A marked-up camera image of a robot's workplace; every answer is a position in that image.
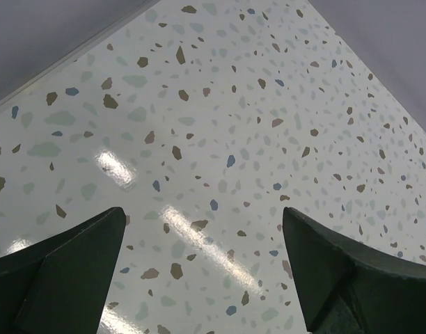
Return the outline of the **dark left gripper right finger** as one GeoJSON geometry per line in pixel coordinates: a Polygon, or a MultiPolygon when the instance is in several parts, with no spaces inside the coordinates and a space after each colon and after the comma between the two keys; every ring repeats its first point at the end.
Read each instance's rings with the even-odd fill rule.
{"type": "Polygon", "coordinates": [[[309,333],[426,333],[426,266],[382,253],[295,208],[283,236],[309,333]]]}

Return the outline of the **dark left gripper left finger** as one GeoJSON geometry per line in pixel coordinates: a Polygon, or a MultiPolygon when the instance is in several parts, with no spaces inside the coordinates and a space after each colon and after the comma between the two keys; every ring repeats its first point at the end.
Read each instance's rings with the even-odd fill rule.
{"type": "Polygon", "coordinates": [[[0,257],[0,333],[96,333],[125,227],[112,207],[0,257]]]}

